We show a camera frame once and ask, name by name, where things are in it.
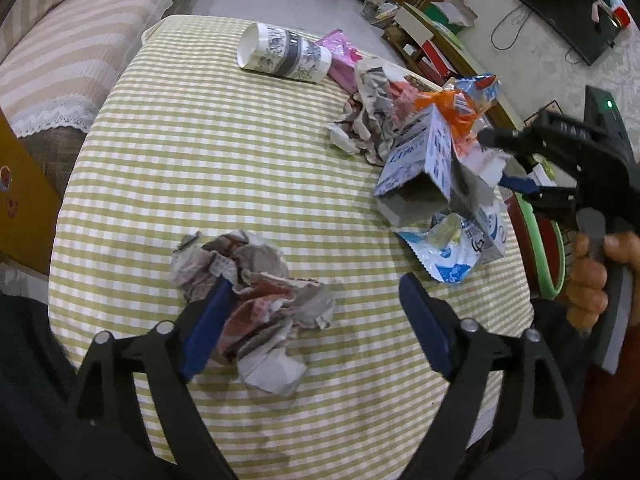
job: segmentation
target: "wooden cabinet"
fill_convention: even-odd
[[[0,252],[49,274],[60,202],[0,110]]]

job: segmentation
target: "finger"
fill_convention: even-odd
[[[577,307],[569,307],[566,320],[579,331],[591,330],[598,321],[598,314],[590,314]]]
[[[574,242],[574,258],[581,258],[589,251],[589,237],[584,233],[578,233]]]
[[[640,272],[640,238],[635,233],[618,233],[604,238],[604,253],[620,264]]]
[[[607,269],[595,260],[580,258],[571,264],[569,279],[589,288],[604,288],[607,283]]]
[[[566,288],[566,296],[571,304],[591,314],[602,314],[607,307],[607,295],[602,290],[594,290],[569,282]]]
[[[631,307],[631,314],[629,316],[629,328],[640,325],[640,279],[636,276],[634,280],[634,302]]]

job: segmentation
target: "green striped tablecloth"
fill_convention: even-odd
[[[58,220],[53,330],[79,365],[98,331],[135,335],[177,316],[168,270],[183,234],[259,232],[294,275],[332,286],[335,323],[290,345],[309,366],[290,399],[211,363],[190,385],[202,418],[241,479],[381,479],[407,463],[446,391],[399,304],[399,277],[414,270],[459,316],[517,335],[532,318],[518,245],[510,233],[507,255],[460,286],[429,281],[374,208],[379,170],[329,142],[324,125],[346,95],[328,78],[241,71],[236,44],[247,25],[167,18],[111,91]],[[170,457],[138,386],[155,450]]]

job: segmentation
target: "television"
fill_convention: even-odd
[[[598,7],[600,23],[591,19],[592,0],[520,0],[545,20],[587,65],[613,46],[620,28]]]

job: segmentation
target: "plastic wrapper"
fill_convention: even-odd
[[[356,47],[347,39],[339,28],[329,32],[324,38],[316,41],[331,53],[331,68],[329,76],[349,94],[358,91],[355,78],[355,66],[363,57]]]
[[[428,232],[396,230],[411,247],[432,278],[442,283],[459,283],[478,263],[484,240],[471,221],[451,213],[433,216]]]
[[[478,132],[490,124],[484,113],[496,102],[499,83],[495,75],[469,77],[447,84],[442,92],[422,92],[415,101],[421,110],[435,104],[451,127],[456,157],[482,180],[482,196],[492,196],[509,155],[480,146]]]
[[[498,100],[500,82],[494,74],[482,74],[457,79],[453,88],[462,90],[476,110],[476,114],[481,116]]]

